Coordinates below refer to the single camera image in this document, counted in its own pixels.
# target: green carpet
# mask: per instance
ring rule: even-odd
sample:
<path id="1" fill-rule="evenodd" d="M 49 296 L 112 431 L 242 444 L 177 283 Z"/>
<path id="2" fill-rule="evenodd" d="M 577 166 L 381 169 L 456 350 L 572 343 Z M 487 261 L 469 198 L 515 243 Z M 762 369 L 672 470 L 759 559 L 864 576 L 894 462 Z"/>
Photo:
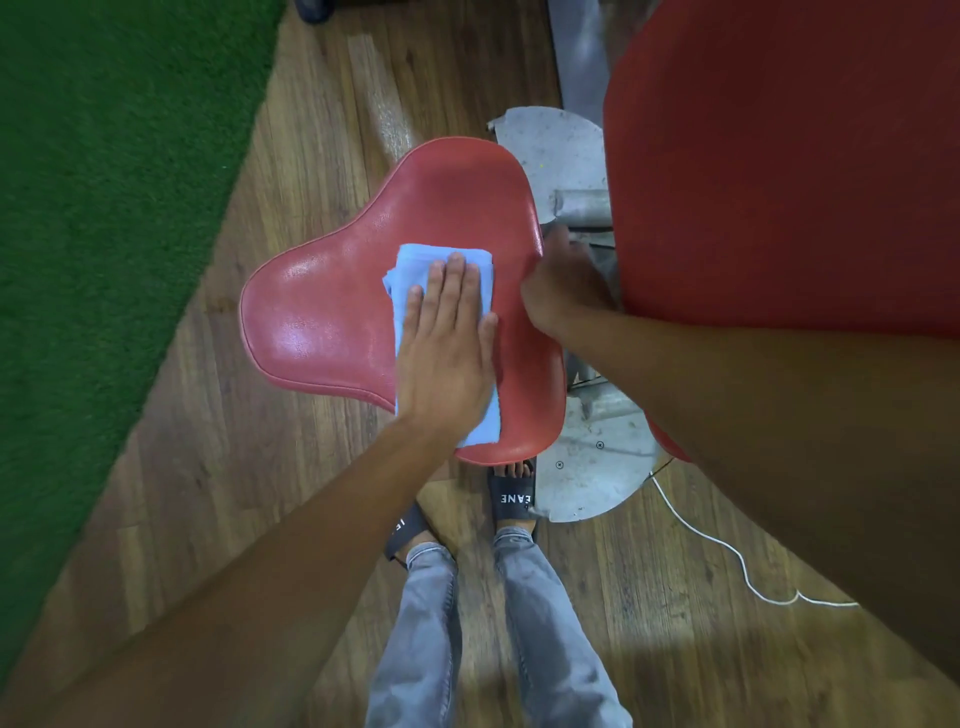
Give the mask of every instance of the green carpet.
<path id="1" fill-rule="evenodd" d="M 283 7 L 0 7 L 0 686 L 209 260 Z"/>

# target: gray jeans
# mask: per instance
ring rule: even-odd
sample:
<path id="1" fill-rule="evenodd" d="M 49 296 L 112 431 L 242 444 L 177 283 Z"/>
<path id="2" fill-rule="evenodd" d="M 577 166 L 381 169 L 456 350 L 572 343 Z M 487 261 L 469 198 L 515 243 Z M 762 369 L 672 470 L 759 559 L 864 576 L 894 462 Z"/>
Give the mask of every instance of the gray jeans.
<path id="1" fill-rule="evenodd" d="M 533 725 L 633 725 L 564 585 L 530 534 L 501 528 L 493 554 L 506 588 L 520 697 Z M 453 720 L 461 653 L 457 565 L 439 544 L 415 546 L 407 563 L 400 612 L 371 684 L 368 728 L 445 728 Z"/>

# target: blue microfiber towel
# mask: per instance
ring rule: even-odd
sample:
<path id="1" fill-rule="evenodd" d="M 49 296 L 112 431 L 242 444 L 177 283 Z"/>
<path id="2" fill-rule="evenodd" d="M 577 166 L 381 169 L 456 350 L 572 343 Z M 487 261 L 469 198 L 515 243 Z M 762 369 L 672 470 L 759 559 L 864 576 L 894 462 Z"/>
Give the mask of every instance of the blue microfiber towel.
<path id="1" fill-rule="evenodd" d="M 487 251 L 470 250 L 464 248 L 443 248 L 438 245 L 401 245 L 396 254 L 396 267 L 383 277 L 383 285 L 390 294 L 394 303 L 394 351 L 400 349 L 400 338 L 403 335 L 403 314 L 407 305 L 407 294 L 410 289 L 419 285 L 426 290 L 426 278 L 430 263 L 434 260 L 446 261 L 451 253 L 461 253 L 467 263 L 476 263 L 480 268 L 480 300 L 483 305 L 483 314 L 490 313 L 490 302 L 493 298 L 493 256 Z M 464 440 L 460 447 L 467 445 L 485 445 L 495 443 L 500 439 L 500 399 L 493 387 L 493 397 L 487 414 Z"/>

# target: red upholstery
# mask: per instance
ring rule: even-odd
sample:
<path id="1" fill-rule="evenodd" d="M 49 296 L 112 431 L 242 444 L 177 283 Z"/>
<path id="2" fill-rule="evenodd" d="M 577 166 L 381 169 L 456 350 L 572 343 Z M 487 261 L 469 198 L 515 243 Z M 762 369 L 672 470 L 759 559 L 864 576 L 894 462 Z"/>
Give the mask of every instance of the red upholstery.
<path id="1" fill-rule="evenodd" d="M 958 28 L 932 0 L 664 2 L 605 107 L 627 310 L 960 336 Z"/>
<path id="2" fill-rule="evenodd" d="M 381 279 L 402 243 L 493 255 L 500 441 L 457 455 L 492 465 L 549 447 L 564 424 L 563 357 L 533 328 L 519 290 L 542 255 L 540 226 L 522 168 L 488 141 L 454 137 L 419 146 L 351 223 L 261 266 L 240 299 L 253 363 L 278 386 L 393 411 L 393 313 Z"/>

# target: right hand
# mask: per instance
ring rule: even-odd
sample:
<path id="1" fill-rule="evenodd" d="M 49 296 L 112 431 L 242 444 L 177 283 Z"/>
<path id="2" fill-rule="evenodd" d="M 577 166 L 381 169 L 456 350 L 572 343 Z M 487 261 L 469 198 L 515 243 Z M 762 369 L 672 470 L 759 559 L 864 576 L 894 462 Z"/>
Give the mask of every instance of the right hand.
<path id="1" fill-rule="evenodd" d="M 543 240 L 543 258 L 520 285 L 520 294 L 533 325 L 559 338 L 563 323 L 584 309 L 616 310 L 584 245 L 570 243 L 566 225 L 554 225 Z"/>

